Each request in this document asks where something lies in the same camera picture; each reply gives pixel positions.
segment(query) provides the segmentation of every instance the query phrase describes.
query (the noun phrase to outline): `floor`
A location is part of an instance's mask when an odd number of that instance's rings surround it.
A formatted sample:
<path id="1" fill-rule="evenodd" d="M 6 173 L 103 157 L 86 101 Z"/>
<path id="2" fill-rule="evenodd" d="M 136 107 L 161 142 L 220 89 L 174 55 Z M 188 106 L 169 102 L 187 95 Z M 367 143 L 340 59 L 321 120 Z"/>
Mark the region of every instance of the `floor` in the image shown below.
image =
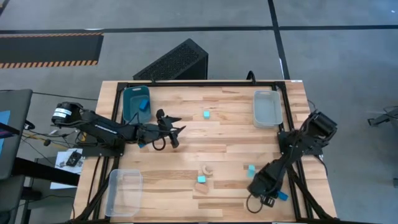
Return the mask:
<path id="1" fill-rule="evenodd" d="M 124 28 L 140 27 L 272 26 L 265 0 L 6 2 L 0 31 L 105 28 L 115 29 L 115 33 L 105 33 L 98 66 L 1 69 L 0 89 L 30 88 L 96 98 L 103 80 L 130 80 L 187 38 L 209 53 L 209 79 L 243 79 L 249 70 L 257 79 L 283 79 L 280 65 L 287 65 L 284 76 L 303 80 L 308 98 L 338 123 L 336 136 L 324 150 L 338 216 L 349 221 L 395 223 L 396 130 L 390 124 L 370 128 L 366 120 L 383 113 L 384 107 L 398 105 L 398 29 L 359 29 L 397 25 L 397 1 L 274 1 L 283 46 L 276 44 L 273 30 L 123 32 Z M 322 26 L 326 30 L 283 29 L 290 26 Z M 331 30 L 330 26 L 356 30 Z M 38 131 L 50 132 L 55 105 L 67 100 L 34 95 L 28 120 Z M 76 101 L 95 109 L 94 101 Z M 31 143 L 46 156 L 54 156 L 58 150 Z M 21 145 L 19 156 L 40 157 L 27 144 Z M 68 203 L 35 209 L 30 223 L 64 221 L 70 211 Z"/>

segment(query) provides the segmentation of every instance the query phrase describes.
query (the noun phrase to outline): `transparent plastic container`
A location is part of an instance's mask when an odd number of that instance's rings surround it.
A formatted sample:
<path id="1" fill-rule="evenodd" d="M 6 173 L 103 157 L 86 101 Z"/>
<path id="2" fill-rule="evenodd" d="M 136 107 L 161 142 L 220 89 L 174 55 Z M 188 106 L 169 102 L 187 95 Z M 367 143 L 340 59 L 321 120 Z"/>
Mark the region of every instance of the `transparent plastic container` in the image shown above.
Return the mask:
<path id="1" fill-rule="evenodd" d="M 277 91 L 256 90 L 253 98 L 253 124 L 273 128 L 283 122 L 280 95 Z"/>
<path id="2" fill-rule="evenodd" d="M 105 215 L 131 217 L 141 207 L 142 176 L 139 170 L 115 169 L 109 176 Z"/>

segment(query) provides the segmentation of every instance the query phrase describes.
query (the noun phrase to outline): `small blue block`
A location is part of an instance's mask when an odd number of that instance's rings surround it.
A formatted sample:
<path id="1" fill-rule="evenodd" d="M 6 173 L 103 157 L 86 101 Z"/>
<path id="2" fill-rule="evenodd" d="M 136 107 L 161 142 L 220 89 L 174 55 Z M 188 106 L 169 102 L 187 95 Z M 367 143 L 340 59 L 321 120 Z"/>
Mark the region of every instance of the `small blue block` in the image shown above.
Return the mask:
<path id="1" fill-rule="evenodd" d="M 205 176 L 198 176 L 198 183 L 206 183 L 206 177 Z"/>
<path id="2" fill-rule="evenodd" d="M 205 117 L 205 119 L 209 119 L 210 118 L 210 112 L 209 111 L 204 111 L 203 112 L 203 116 Z"/>
<path id="3" fill-rule="evenodd" d="M 283 192 L 281 192 L 281 191 L 278 191 L 278 197 L 279 197 L 281 200 L 283 200 L 283 201 L 287 201 L 287 198 L 288 198 L 289 196 L 287 196 L 287 194 L 285 194 L 285 193 L 283 193 Z"/>
<path id="4" fill-rule="evenodd" d="M 254 165 L 249 165 L 249 170 L 255 171 L 255 170 L 256 170 L 256 167 L 255 167 Z"/>
<path id="5" fill-rule="evenodd" d="M 255 172 L 256 171 L 254 171 L 254 170 L 248 169 L 248 177 L 254 177 Z"/>
<path id="6" fill-rule="evenodd" d="M 148 103 L 148 100 L 141 100 L 141 103 L 139 104 L 139 109 L 144 111 L 147 108 Z"/>

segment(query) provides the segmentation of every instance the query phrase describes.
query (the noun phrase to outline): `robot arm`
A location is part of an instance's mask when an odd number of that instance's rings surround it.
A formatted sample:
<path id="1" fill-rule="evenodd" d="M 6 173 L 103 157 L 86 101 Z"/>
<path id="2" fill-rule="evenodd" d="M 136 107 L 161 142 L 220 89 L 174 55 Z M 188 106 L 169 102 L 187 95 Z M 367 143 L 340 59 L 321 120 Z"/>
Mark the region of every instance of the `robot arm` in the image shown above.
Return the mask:
<path id="1" fill-rule="evenodd" d="M 313 154 L 327 146 L 336 133 L 337 124 L 319 111 L 312 112 L 299 130 L 278 133 L 282 156 L 268 163 L 248 186 L 253 197 L 260 197 L 261 203 L 272 207 L 282 187 L 286 170 L 304 154 Z"/>
<path id="2" fill-rule="evenodd" d="M 185 126 L 175 128 L 172 123 L 180 121 L 181 118 L 165 116 L 163 110 L 158 110 L 156 118 L 157 124 L 119 124 L 94 111 L 84 109 L 79 103 L 63 102 L 57 105 L 51 121 L 59 128 L 77 128 L 95 137 L 100 147 L 124 148 L 127 142 L 149 144 L 158 139 L 163 139 L 165 143 L 164 138 L 167 136 L 173 148 L 178 147 L 177 136 Z"/>

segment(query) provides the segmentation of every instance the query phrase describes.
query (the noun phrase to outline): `wooden table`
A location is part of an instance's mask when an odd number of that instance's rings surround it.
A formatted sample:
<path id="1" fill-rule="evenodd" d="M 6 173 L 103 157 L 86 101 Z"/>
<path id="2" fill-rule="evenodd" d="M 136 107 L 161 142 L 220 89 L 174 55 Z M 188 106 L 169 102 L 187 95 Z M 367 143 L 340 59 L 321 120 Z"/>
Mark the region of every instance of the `wooden table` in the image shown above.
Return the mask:
<path id="1" fill-rule="evenodd" d="M 109 119 L 118 82 L 121 81 L 103 82 L 99 93 L 96 112 Z M 304 85 L 302 82 L 287 80 L 286 87 L 294 125 L 297 128 L 310 112 Z M 290 197 L 286 202 L 276 200 L 274 208 L 264 206 L 257 214 L 249 213 L 246 209 L 245 202 L 249 195 L 246 187 L 252 179 L 246 176 L 248 165 L 254 164 L 258 171 L 268 162 L 280 157 L 276 137 L 278 128 L 257 129 L 252 124 L 252 97 L 254 91 L 260 89 L 271 88 L 150 87 L 152 120 L 155 121 L 155 112 L 162 108 L 167 115 L 182 118 L 182 121 L 175 123 L 176 127 L 187 127 L 178 137 L 180 146 L 176 149 L 171 148 L 168 139 L 168 145 L 163 151 L 155 151 L 152 146 L 139 149 L 136 144 L 126 145 L 119 169 L 141 171 L 144 177 L 141 209 L 134 217 L 113 217 L 111 221 L 294 221 Z M 204 110 L 210 111 L 210 119 L 203 118 Z M 120 103 L 117 121 L 121 120 L 121 112 Z M 284 123 L 285 127 L 288 127 L 286 118 Z M 74 204 L 76 214 L 80 214 L 86 206 L 96 160 L 97 158 L 92 157 L 84 162 Z M 325 211 L 335 217 L 336 212 L 324 167 L 313 156 L 304 156 L 302 160 L 309 191 Z M 212 177 L 207 178 L 210 188 L 208 194 L 193 189 L 202 165 L 214 172 Z M 97 191 L 100 169 L 101 165 L 98 166 L 91 196 Z M 282 191 L 290 196 L 287 176 Z M 305 217 L 302 195 L 298 189 L 297 191 L 301 214 Z M 104 217 L 104 201 L 101 203 L 100 218 Z M 249 206 L 255 210 L 259 207 L 259 201 L 252 198 Z"/>

